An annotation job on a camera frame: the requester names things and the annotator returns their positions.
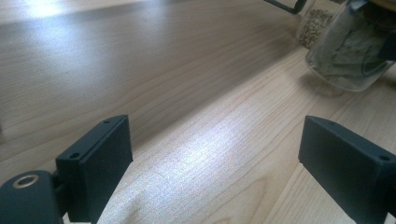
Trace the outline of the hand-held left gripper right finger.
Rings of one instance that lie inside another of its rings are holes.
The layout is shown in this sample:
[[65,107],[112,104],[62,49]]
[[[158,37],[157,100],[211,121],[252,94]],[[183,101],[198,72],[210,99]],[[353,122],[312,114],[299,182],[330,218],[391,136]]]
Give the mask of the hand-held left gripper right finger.
[[357,224],[396,217],[396,155],[333,121],[307,116],[299,161]]

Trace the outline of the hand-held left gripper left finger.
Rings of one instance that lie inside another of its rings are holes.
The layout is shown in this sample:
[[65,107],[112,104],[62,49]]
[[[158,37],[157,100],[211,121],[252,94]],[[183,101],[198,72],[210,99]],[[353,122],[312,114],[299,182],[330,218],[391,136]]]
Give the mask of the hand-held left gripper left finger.
[[132,161],[126,115],[99,122],[60,154],[56,166],[70,192],[70,220],[96,223]]

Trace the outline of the leaf-filled glass jar wooden lid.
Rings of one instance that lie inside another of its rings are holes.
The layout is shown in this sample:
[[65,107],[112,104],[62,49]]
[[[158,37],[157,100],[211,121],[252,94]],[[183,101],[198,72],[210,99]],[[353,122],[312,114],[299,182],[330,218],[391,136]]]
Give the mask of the leaf-filled glass jar wooden lid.
[[378,57],[396,30],[396,0],[346,0],[305,61],[317,76],[346,91],[364,91],[396,61]]

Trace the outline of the grain-filled glass jar wooden lid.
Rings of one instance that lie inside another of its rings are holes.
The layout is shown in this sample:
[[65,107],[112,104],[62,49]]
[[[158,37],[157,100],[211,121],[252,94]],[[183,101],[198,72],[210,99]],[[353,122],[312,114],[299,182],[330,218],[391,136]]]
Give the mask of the grain-filled glass jar wooden lid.
[[298,28],[297,41],[305,48],[310,49],[331,19],[332,13],[328,10],[317,8],[308,10]]

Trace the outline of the black metal shelf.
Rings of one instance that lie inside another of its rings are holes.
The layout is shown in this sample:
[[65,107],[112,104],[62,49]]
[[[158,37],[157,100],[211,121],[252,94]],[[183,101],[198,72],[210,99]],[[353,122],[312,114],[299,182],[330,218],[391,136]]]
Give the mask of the black metal shelf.
[[263,1],[273,5],[275,7],[283,9],[283,10],[289,12],[290,14],[300,13],[304,9],[304,6],[307,2],[307,0],[296,0],[294,5],[292,7],[289,7],[285,4],[282,4],[278,0],[263,0]]

